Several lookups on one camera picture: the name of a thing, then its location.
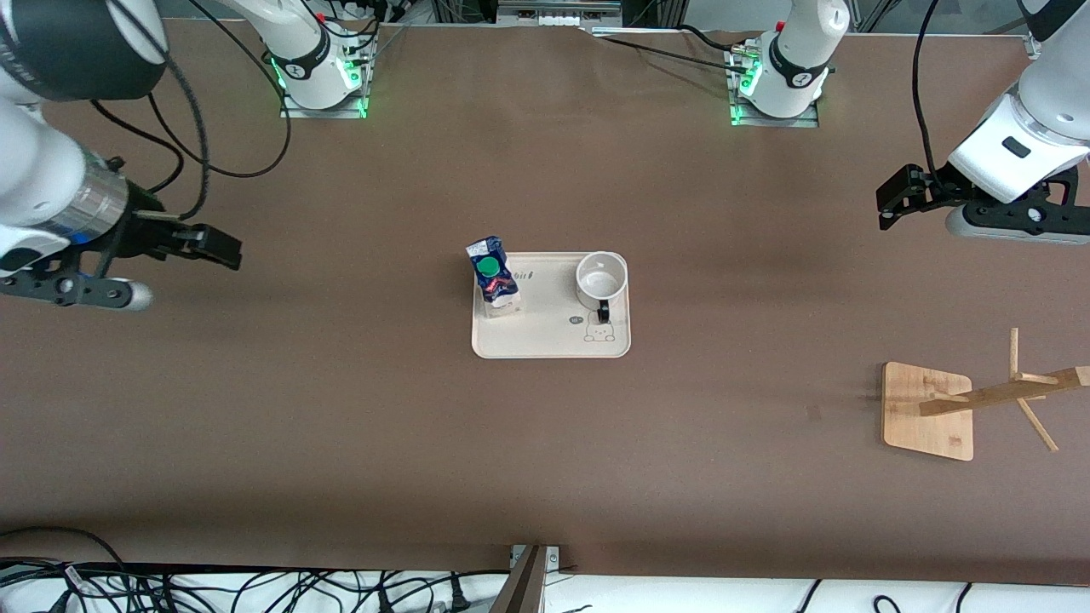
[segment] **black cable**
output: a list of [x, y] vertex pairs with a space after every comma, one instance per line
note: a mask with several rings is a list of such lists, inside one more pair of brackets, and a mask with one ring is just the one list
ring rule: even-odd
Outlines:
[[[114, 611], [114, 613], [121, 613], [121, 608], [120, 608], [120, 606], [118, 606], [118, 603], [117, 603], [117, 601], [114, 601], [114, 600], [113, 600], [113, 599], [114, 599], [116, 597], [113, 597], [113, 596], [110, 596], [110, 594], [106, 593], [106, 590], [105, 590], [105, 589], [102, 589], [102, 586], [100, 586], [100, 585], [96, 584], [95, 581], [84, 581], [84, 585], [89, 585], [90, 587], [93, 587], [93, 588], [95, 588], [96, 590], [98, 590], [98, 593], [100, 593], [100, 594], [101, 594], [101, 597], [98, 597], [98, 596], [93, 596], [93, 594], [88, 594], [88, 593], [85, 593], [85, 594], [83, 594], [83, 596], [85, 596], [85, 597], [87, 597], [87, 598], [95, 598], [95, 599], [101, 599], [101, 600], [106, 600], [107, 602], [109, 602], [109, 603], [110, 603], [110, 606], [112, 606], [112, 608], [113, 608], [113, 611]], [[76, 593], [80, 593], [80, 592], [82, 592], [82, 591], [83, 591], [83, 590], [76, 590]], [[130, 597], [130, 598], [129, 598], [129, 605], [128, 605], [128, 606], [129, 606], [129, 611], [133, 611], [133, 610], [136, 610], [136, 609], [140, 609], [140, 606], [136, 606], [136, 605], [134, 605], [134, 603], [135, 603], [135, 604], [138, 604], [138, 603], [140, 603], [140, 600], [137, 600], [137, 599], [136, 599], [135, 597], [133, 597], [132, 594], [128, 594], [128, 596]]]
[[49, 608], [48, 613], [65, 613], [68, 611], [68, 599], [72, 598], [72, 590], [64, 590], [61, 596]]
[[920, 105], [920, 48], [923, 47], [923, 37], [928, 33], [928, 24], [931, 23], [931, 15], [935, 13], [935, 7], [940, 0], [931, 0], [928, 12], [923, 14], [923, 23], [920, 24], [920, 34], [916, 37], [916, 50], [912, 52], [912, 107], [916, 109], [916, 122], [920, 125], [920, 137], [923, 141], [923, 155], [928, 160], [928, 172], [938, 189], [938, 192], [946, 195], [946, 187], [935, 175], [935, 157], [931, 153], [931, 134], [928, 132], [928, 122], [923, 119], [923, 107]]
[[[117, 3], [117, 0], [110, 0], [110, 2]], [[130, 20], [135, 21], [135, 19], [133, 17], [132, 13], [130, 13], [128, 9], [125, 9], [125, 12], [126, 12], [126, 16]], [[150, 34], [148, 34], [148, 39], [149, 40], [154, 40], [154, 38], [152, 37]], [[180, 79], [184, 79], [184, 76], [182, 76], [181, 73], [175, 74], [174, 76], [175, 77], [180, 77]], [[3, 532], [0, 532], [0, 539], [7, 538], [7, 537], [13, 537], [13, 536], [16, 536], [16, 534], [27, 534], [27, 533], [33, 533], [33, 532], [55, 532], [55, 533], [60, 533], [60, 534], [74, 534], [74, 536], [77, 536], [77, 537], [83, 537], [85, 539], [89, 539], [89, 540], [94, 541], [95, 544], [97, 544], [98, 546], [102, 548], [106, 551], [106, 553], [118, 565], [118, 570], [121, 570], [122, 573], [126, 572], [125, 570], [125, 563], [121, 560], [121, 556], [118, 555], [117, 550], [114, 550], [112, 546], [110, 546], [110, 543], [108, 543], [105, 540], [102, 540], [98, 534], [95, 534], [94, 532], [90, 532], [88, 530], [81, 530], [80, 528], [69, 528], [69, 527], [65, 527], [65, 526], [27, 526], [25, 528], [15, 528], [14, 530], [7, 530], [7, 531], [3, 531]], [[76, 597], [80, 599], [81, 605], [86, 611], [87, 603], [84, 601], [84, 596], [86, 596], [86, 594], [84, 594], [84, 593], [82, 593], [80, 591], [78, 586], [72, 584], [72, 581], [69, 580], [68, 576], [64, 575], [64, 573], [63, 573], [63, 568], [61, 568], [60, 566], [57, 566], [56, 568], [64, 577], [64, 580], [72, 588], [72, 591], [75, 592]], [[130, 585], [128, 582], [125, 584], [125, 588], [130, 588]], [[130, 603], [130, 608], [131, 609], [135, 609], [135, 606], [132, 606], [133, 600], [131, 598], [130, 598], [129, 603]]]
[[[332, 575], [332, 570], [327, 572], [325, 575]], [[299, 601], [303, 598], [303, 594], [312, 589], [315, 589], [315, 586], [318, 585], [322, 573], [317, 573], [307, 577], [303, 585], [296, 584], [295, 596], [292, 597], [291, 602], [289, 602], [288, 606], [284, 608], [283, 613], [294, 613], [295, 606], [299, 605]]]
[[33, 579], [47, 579], [55, 577], [56, 574], [51, 572], [44, 570], [24, 570], [22, 573], [16, 573], [13, 575], [8, 575], [3, 579], [0, 579], [0, 589], [9, 588], [11, 586], [22, 584], [23, 581], [31, 581]]
[[170, 575], [162, 576], [162, 585], [165, 588], [162, 590], [162, 600], [167, 605], [168, 613], [178, 613], [178, 605], [174, 603], [174, 592], [170, 590]]
[[360, 582], [360, 574], [359, 573], [353, 573], [352, 575], [355, 577], [355, 587], [346, 586], [344, 584], [339, 584], [339, 582], [332, 580], [329, 577], [323, 577], [319, 582], [329, 584], [330, 586], [332, 586], [332, 587], [335, 587], [335, 588], [337, 588], [339, 590], [347, 591], [347, 592], [350, 592], [350, 593], [355, 593], [355, 594], [362, 594], [362, 593], [364, 593], [364, 592], [366, 592], [366, 591], [368, 591], [368, 590], [372, 589], [372, 588], [365, 588], [365, 587], [363, 587], [363, 585]]
[[311, 16], [314, 17], [314, 21], [318, 22], [318, 26], [322, 27], [322, 29], [326, 31], [329, 35], [336, 36], [338, 38], [355, 38], [356, 36], [360, 36], [359, 34], [340, 34], [339, 32], [334, 32], [329, 29], [329, 26], [326, 25], [326, 22], [322, 21], [322, 19], [318, 17], [318, 14], [311, 9], [310, 4], [306, 3], [306, 0], [299, 0], [299, 2], [300, 4], [303, 5], [304, 9], [306, 9], [307, 13], [311, 13]]
[[458, 579], [456, 573], [450, 574], [450, 613], [462, 613], [470, 606], [471, 603], [465, 598], [465, 592], [462, 591], [462, 582]]
[[265, 613], [272, 613], [272, 610], [276, 608], [277, 604], [280, 603], [281, 600], [287, 598], [288, 594], [294, 592], [294, 596], [292, 597], [291, 600], [288, 601], [288, 604], [284, 606], [282, 612], [282, 613], [292, 613], [295, 609], [295, 605], [299, 603], [299, 599], [302, 598], [302, 596], [306, 593], [306, 591], [308, 591], [316, 582], [317, 581], [314, 581], [313, 577], [308, 576], [306, 578], [303, 578], [301, 576], [300, 580], [295, 581], [295, 585], [288, 588], [287, 591], [281, 593], [276, 600], [272, 601], [272, 604], [269, 604], [268, 608], [265, 609]]
[[[288, 573], [283, 573], [279, 577], [272, 577], [271, 579], [268, 579], [267, 581], [262, 581], [261, 584], [254, 584], [254, 585], [247, 587], [246, 589], [251, 589], [252, 590], [254, 588], [259, 588], [262, 586], [267, 586], [269, 584], [279, 581], [280, 579], [282, 579], [282, 578], [284, 578], [287, 576], [288, 576]], [[174, 579], [177, 579], [178, 575], [171, 575], [171, 577], [174, 578]], [[214, 586], [185, 586], [185, 585], [178, 585], [178, 584], [172, 584], [172, 585], [175, 588], [182, 588], [183, 590], [187, 590], [187, 591], [220, 591], [220, 592], [227, 592], [227, 593], [235, 593], [237, 591], [239, 591], [237, 589], [232, 590], [231, 588], [217, 588], [217, 587], [214, 587]]]
[[[257, 69], [262, 73], [262, 76], [264, 76], [265, 81], [267, 81], [268, 84], [272, 87], [272, 92], [276, 94], [277, 99], [280, 100], [280, 111], [284, 116], [283, 145], [280, 147], [280, 153], [277, 154], [276, 159], [274, 159], [268, 166], [266, 166], [265, 168], [263, 168], [261, 170], [256, 170], [254, 172], [235, 172], [235, 171], [232, 171], [232, 170], [223, 170], [222, 168], [219, 168], [219, 167], [217, 167], [215, 165], [211, 165], [211, 164], [208, 165], [208, 168], [211, 171], [214, 171], [214, 172], [218, 172], [218, 173], [223, 175], [226, 177], [233, 177], [235, 179], [253, 179], [254, 177], [261, 177], [262, 175], [267, 175], [274, 168], [276, 168], [277, 166], [280, 165], [280, 163], [283, 160], [284, 156], [288, 155], [288, 147], [291, 146], [291, 113], [288, 112], [288, 103], [284, 100], [286, 94], [280, 88], [280, 85], [277, 83], [276, 79], [274, 79], [272, 75], [269, 74], [269, 72], [267, 70], [265, 70], [265, 64], [262, 63], [262, 61], [259, 59], [257, 59], [257, 57], [254, 56], [253, 52], [250, 51], [250, 49], [242, 43], [242, 40], [239, 40], [239, 37], [235, 36], [233, 32], [231, 32], [230, 29], [227, 28], [227, 26], [225, 26], [222, 23], [220, 23], [220, 21], [218, 19], [216, 19], [215, 15], [213, 15], [211, 13], [209, 13], [207, 9], [205, 9], [204, 7], [202, 7], [201, 3], [197, 2], [197, 0], [189, 0], [189, 1], [190, 1], [190, 4], [193, 4], [194, 9], [196, 9], [202, 14], [204, 14], [206, 17], [208, 17], [208, 20], [211, 21], [216, 25], [216, 27], [218, 27], [220, 29], [220, 32], [222, 32], [223, 34], [226, 34], [227, 37], [230, 38], [239, 47], [239, 49], [242, 49], [242, 52], [245, 53], [246, 57], [250, 58], [250, 61], [253, 62], [254, 65], [257, 67]], [[185, 155], [190, 156], [190, 158], [192, 158], [195, 161], [202, 161], [202, 158], [197, 158], [197, 156], [194, 155], [193, 152], [191, 152], [189, 149], [189, 147], [186, 147], [182, 143], [182, 141], [178, 137], [178, 135], [174, 134], [174, 131], [170, 129], [170, 125], [167, 123], [166, 118], [162, 116], [162, 112], [159, 110], [159, 105], [156, 104], [156, 101], [155, 101], [155, 95], [148, 94], [147, 95], [147, 99], [148, 99], [148, 103], [150, 103], [150, 105], [152, 105], [152, 111], [155, 113], [156, 120], [159, 122], [159, 125], [162, 127], [162, 130], [167, 133], [167, 135], [170, 137], [170, 140], [173, 141], [174, 144], [178, 145], [179, 148], [181, 148], [183, 152], [185, 152]]]
[[609, 43], [615, 43], [617, 45], [623, 45], [626, 47], [631, 47], [633, 49], [640, 49], [640, 50], [643, 50], [643, 51], [651, 51], [652, 53], [658, 53], [659, 56], [666, 56], [667, 58], [675, 58], [675, 59], [678, 59], [678, 60], [685, 60], [687, 62], [692, 62], [692, 63], [697, 63], [697, 64], [710, 65], [710, 67], [713, 67], [713, 68], [717, 68], [717, 69], [730, 71], [730, 72], [737, 72], [739, 74], [746, 72], [746, 69], [743, 69], [742, 67], [738, 67], [738, 65], [727, 65], [727, 64], [719, 63], [719, 62], [710, 62], [707, 60], [701, 60], [701, 59], [698, 59], [698, 58], [690, 58], [689, 56], [682, 56], [680, 53], [674, 53], [671, 51], [664, 51], [662, 49], [655, 49], [654, 47], [644, 47], [643, 45], [637, 45], [635, 43], [629, 43], [628, 40], [618, 40], [616, 38], [609, 38], [609, 37], [601, 37], [601, 38], [603, 40], [608, 40]]
[[[384, 570], [378, 574], [378, 585], [382, 586], [385, 582], [386, 582], [386, 572]], [[382, 591], [378, 592], [378, 613], [393, 613], [393, 608], [390, 606], [390, 597], [388, 593], [386, 593], [385, 587], [382, 589]]]
[[810, 606], [810, 599], [814, 597], [814, 592], [818, 591], [818, 586], [821, 585], [821, 579], [814, 579], [814, 582], [807, 590], [807, 597], [802, 600], [802, 605], [795, 613], [806, 613], [807, 608]]
[[327, 597], [334, 599], [334, 601], [337, 603], [338, 613], [344, 613], [344, 603], [341, 602], [341, 599], [339, 597], [327, 592], [326, 590], [317, 587], [316, 585], [312, 586], [311, 589], [314, 590], [314, 591], [316, 591], [316, 592], [318, 592], [318, 593], [320, 593], [320, 594], [323, 594], [323, 596], [327, 596]]
[[288, 576], [288, 573], [282, 572], [282, 570], [265, 570], [263, 573], [257, 573], [253, 577], [250, 577], [249, 579], [246, 579], [245, 581], [243, 581], [242, 586], [239, 587], [239, 591], [235, 592], [234, 599], [231, 600], [231, 610], [230, 610], [230, 613], [235, 613], [238, 611], [238, 609], [239, 609], [239, 600], [242, 599], [242, 592], [246, 591], [247, 589], [251, 589], [251, 588], [255, 587], [255, 586], [252, 586], [251, 584], [253, 584], [254, 581], [256, 581], [257, 579], [259, 579], [262, 577], [271, 575], [274, 573], [281, 573], [281, 575], [279, 577], [277, 577], [277, 579], [282, 579], [283, 577]]
[[[371, 27], [372, 24], [374, 24], [375, 31], [374, 32], [367, 32], [367, 27]], [[370, 24], [367, 24], [366, 26], [364, 26], [364, 28], [362, 31], [360, 31], [360, 36], [363, 36], [364, 34], [370, 34], [371, 36], [368, 36], [366, 40], [364, 40], [363, 43], [360, 43], [355, 47], [349, 47], [348, 48], [348, 52], [349, 53], [354, 53], [354, 52], [359, 51], [360, 49], [363, 49], [367, 45], [371, 45], [371, 43], [375, 39], [375, 37], [378, 36], [378, 20], [373, 20]]]
[[189, 211], [182, 213], [178, 216], [179, 220], [186, 220], [204, 207], [205, 201], [208, 200], [208, 178], [209, 178], [209, 164], [208, 164], [208, 132], [205, 130], [204, 117], [201, 115], [201, 105], [197, 104], [197, 96], [193, 93], [193, 87], [190, 85], [189, 80], [185, 79], [185, 74], [182, 73], [182, 69], [179, 68], [178, 63], [174, 62], [173, 58], [170, 57], [170, 52], [164, 47], [159, 40], [148, 32], [147, 27], [136, 19], [136, 15], [125, 7], [120, 0], [107, 0], [114, 9], [121, 12], [126, 20], [135, 27], [142, 36], [147, 40], [152, 47], [158, 51], [159, 56], [162, 57], [164, 63], [170, 69], [171, 74], [178, 81], [178, 86], [182, 88], [182, 94], [185, 96], [185, 100], [190, 105], [190, 111], [193, 113], [193, 124], [196, 127], [197, 141], [201, 147], [201, 191], [197, 193], [197, 201], [190, 207]]
[[352, 611], [350, 611], [349, 613], [358, 613], [361, 609], [363, 609], [363, 605], [367, 602], [367, 599], [371, 598], [371, 594], [373, 594], [375, 592], [385, 591], [389, 587], [397, 587], [397, 586], [404, 585], [405, 582], [411, 582], [412, 581], [412, 579], [409, 579], [407, 581], [401, 581], [401, 582], [395, 584], [392, 586], [386, 586], [386, 581], [390, 580], [391, 578], [393, 578], [395, 575], [398, 575], [400, 573], [401, 573], [401, 570], [393, 570], [392, 573], [389, 574], [389, 576], [387, 576], [386, 572], [384, 570], [382, 574], [379, 574], [378, 575], [378, 582], [375, 584], [375, 587], [370, 588], [368, 591], [367, 591], [367, 593], [363, 594], [363, 598], [361, 598], [355, 603], [355, 606], [353, 606]]
[[695, 27], [693, 27], [693, 26], [691, 26], [689, 24], [685, 24], [683, 23], [683, 24], [677, 26], [676, 29], [680, 29], [680, 31], [683, 31], [683, 32], [691, 32], [691, 33], [695, 34], [697, 38], [700, 38], [701, 43], [703, 43], [704, 45], [707, 45], [708, 47], [711, 47], [713, 49], [718, 49], [720, 51], [729, 51], [730, 50], [730, 47], [731, 47], [730, 45], [722, 45], [719, 43], [716, 43], [715, 40], [712, 40], [711, 38], [708, 38], [703, 32], [697, 29]]
[[957, 604], [954, 606], [954, 613], [961, 613], [961, 602], [965, 601], [965, 596], [969, 593], [970, 589], [972, 589], [972, 581], [966, 584], [965, 587], [961, 588], [961, 593], [957, 594]]
[[650, 10], [651, 10], [651, 9], [652, 9], [653, 7], [655, 7], [656, 4], [662, 4], [662, 3], [663, 3], [663, 0], [651, 0], [651, 2], [647, 2], [647, 5], [646, 5], [646, 7], [644, 7], [644, 8], [643, 8], [643, 10], [642, 10], [642, 11], [640, 11], [640, 13], [639, 13], [639, 14], [637, 14], [637, 15], [635, 15], [635, 19], [633, 19], [632, 21], [628, 22], [628, 25], [627, 25], [626, 27], [632, 27], [632, 26], [633, 26], [633, 25], [635, 25], [635, 24], [637, 24], [637, 23], [638, 23], [638, 22], [639, 22], [640, 20], [642, 20], [642, 19], [643, 19], [643, 15], [647, 14], [647, 11], [650, 11]]
[[879, 604], [883, 602], [888, 602], [893, 606], [894, 613], [900, 613], [900, 606], [897, 606], [897, 603], [894, 602], [892, 598], [889, 598], [884, 593], [875, 596], [874, 600], [871, 601], [871, 606], [874, 608], [874, 613], [883, 613], [883, 611], [879, 609]]
[[900, 4], [900, 0], [893, 0], [893, 2], [886, 4], [885, 8], [882, 10], [882, 13], [879, 16], [874, 17], [874, 22], [871, 23], [870, 27], [867, 28], [867, 32], [869, 33], [874, 32], [874, 28], [879, 26], [879, 22], [884, 20], [886, 15], [888, 15], [894, 9], [896, 9], [897, 4]]
[[[509, 575], [509, 574], [510, 573], [508, 570], [471, 570], [469, 573], [458, 573], [458, 578], [475, 577], [477, 575]], [[432, 581], [428, 581], [426, 579], [407, 579], [407, 581], [425, 581], [425, 585], [423, 587], [419, 587], [419, 588], [416, 588], [414, 590], [409, 590], [405, 593], [401, 594], [400, 597], [396, 598], [395, 600], [391, 600], [390, 601], [390, 606], [393, 606], [395, 604], [403, 601], [404, 599], [409, 598], [410, 596], [412, 596], [412, 594], [414, 594], [414, 593], [416, 593], [419, 591], [423, 591], [425, 589], [432, 588], [432, 587], [437, 586], [439, 584], [445, 584], [445, 582], [447, 582], [449, 580], [450, 580], [450, 577], [440, 577], [440, 578], [434, 579]]]
[[101, 115], [102, 117], [105, 117], [106, 119], [108, 119], [114, 125], [123, 128], [124, 130], [128, 130], [128, 131], [132, 132], [133, 134], [136, 134], [137, 136], [140, 136], [142, 139], [150, 141], [150, 142], [153, 142], [153, 143], [155, 143], [155, 144], [157, 144], [157, 145], [159, 145], [159, 146], [161, 146], [161, 147], [164, 147], [166, 149], [169, 149], [170, 153], [174, 154], [174, 158], [175, 158], [174, 170], [171, 171], [170, 176], [168, 176], [162, 181], [159, 181], [158, 184], [156, 184], [154, 188], [149, 188], [147, 191], [149, 191], [149, 192], [152, 192], [154, 194], [154, 193], [158, 192], [159, 190], [162, 190], [167, 185], [173, 183], [174, 180], [178, 179], [179, 176], [181, 176], [182, 170], [185, 168], [185, 156], [182, 155], [182, 152], [180, 152], [178, 149], [178, 147], [175, 147], [174, 145], [171, 145], [167, 141], [164, 141], [162, 139], [156, 136], [155, 134], [150, 134], [148, 132], [145, 132], [145, 131], [141, 130], [140, 128], [136, 128], [132, 123], [129, 123], [128, 121], [125, 121], [125, 120], [121, 119], [120, 117], [113, 115], [112, 112], [110, 112], [109, 110], [107, 110], [107, 108], [104, 107], [100, 101], [98, 101], [98, 100], [90, 100], [90, 106], [95, 107], [95, 110], [98, 111], [98, 115]]

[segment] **white floor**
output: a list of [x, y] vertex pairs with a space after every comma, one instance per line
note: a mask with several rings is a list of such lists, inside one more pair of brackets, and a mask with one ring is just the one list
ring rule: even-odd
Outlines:
[[[355, 586], [356, 574], [340, 573], [331, 577], [341, 585]], [[403, 573], [396, 577], [401, 581], [412, 577], [438, 579], [445, 573]], [[238, 589], [250, 575], [191, 575], [178, 579], [178, 584], [193, 587], [219, 587]], [[378, 573], [360, 573], [363, 586], [374, 586]], [[487, 611], [487, 602], [495, 598], [502, 586], [505, 576], [467, 577], [461, 580], [465, 597], [477, 603], [472, 613]], [[717, 613], [794, 613], [802, 603], [812, 581], [807, 579], [701, 579], [701, 578], [639, 578], [604, 576], [549, 575], [552, 584], [545, 590], [545, 613], [568, 613], [586, 605], [589, 613], [668, 613], [688, 611], [714, 611]], [[107, 590], [119, 587], [112, 579], [112, 587], [96, 580]], [[291, 574], [267, 585], [249, 589], [240, 599], [235, 613], [263, 613], [276, 598], [288, 591], [298, 581]], [[389, 598], [396, 601], [400, 596], [421, 584], [410, 584], [389, 590]], [[432, 613], [445, 611], [450, 603], [450, 584], [436, 586]], [[896, 601], [904, 613], [954, 613], [955, 601], [965, 584], [923, 581], [844, 581], [826, 580], [821, 584], [810, 602], [807, 613], [873, 613], [872, 600], [877, 594], [886, 594]], [[0, 590], [0, 613], [37, 613], [48, 611], [61, 594], [64, 585], [60, 579], [37, 579]], [[295, 613], [349, 613], [358, 602], [355, 594], [338, 591], [324, 586], [330, 594], [308, 592], [304, 594]], [[96, 588], [84, 586], [85, 593], [97, 593]], [[232, 593], [201, 591], [216, 612], [229, 613]], [[429, 593], [424, 589], [393, 605], [396, 613], [424, 613]], [[88, 613], [117, 613], [108, 601], [88, 599]], [[206, 609], [194, 606], [205, 613]], [[271, 609], [272, 613], [284, 610], [288, 600], [281, 600]], [[125, 602], [117, 599], [121, 611]], [[372, 597], [359, 611], [376, 613], [378, 599]], [[80, 602], [70, 599], [71, 613], [83, 613]], [[1090, 589], [1078, 587], [974, 585], [962, 605], [962, 613], [1079, 613], [1090, 612]], [[881, 613], [894, 613], [884, 604]]]

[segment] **metal frame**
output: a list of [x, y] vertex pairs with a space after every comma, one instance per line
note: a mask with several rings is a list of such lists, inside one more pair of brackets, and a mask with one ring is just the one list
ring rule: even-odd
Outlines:
[[538, 17], [574, 16], [579, 27], [623, 25], [620, 0], [499, 0], [497, 25], [538, 25]]
[[508, 575], [488, 613], [541, 613], [545, 575], [550, 564], [559, 565], [559, 550], [545, 545], [520, 546], [521, 551], [518, 546], [511, 550], [514, 569]]

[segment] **wooden peg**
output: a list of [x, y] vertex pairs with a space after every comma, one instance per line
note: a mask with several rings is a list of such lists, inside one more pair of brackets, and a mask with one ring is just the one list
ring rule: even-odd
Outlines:
[[945, 394], [943, 392], [932, 392], [928, 394], [928, 398], [932, 400], [946, 400], [947, 402], [968, 402], [969, 399], [965, 396], [955, 396], [953, 394]]
[[1018, 374], [1018, 328], [1010, 328], [1010, 381]]
[[1037, 414], [1033, 413], [1033, 409], [1029, 408], [1029, 402], [1026, 401], [1026, 398], [1018, 398], [1018, 406], [1021, 407], [1022, 413], [1026, 416], [1026, 419], [1028, 419], [1029, 422], [1033, 425], [1033, 430], [1037, 431], [1037, 435], [1041, 437], [1041, 441], [1044, 441], [1044, 444], [1046, 447], [1049, 447], [1049, 450], [1058, 452], [1059, 447], [1056, 446], [1056, 442], [1053, 441], [1052, 436], [1049, 435], [1049, 431], [1045, 430], [1044, 425], [1041, 424], [1041, 420], [1037, 419]]
[[1059, 385], [1059, 380], [1054, 376], [1045, 376], [1043, 374], [1029, 374], [1025, 372], [1016, 372], [1013, 380], [1032, 381], [1033, 383], [1044, 383], [1045, 385]]

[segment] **wooden mug stand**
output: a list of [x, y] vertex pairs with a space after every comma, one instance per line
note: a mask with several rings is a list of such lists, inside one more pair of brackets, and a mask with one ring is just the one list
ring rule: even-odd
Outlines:
[[972, 411], [1017, 402], [1050, 450], [1056, 443], [1027, 400], [1090, 386], [1090, 366], [1039, 375], [1018, 370], [1018, 328], [1010, 329], [1010, 381], [973, 389], [969, 377], [920, 366], [886, 362], [882, 373], [882, 438], [887, 445], [942, 456], [972, 459]]

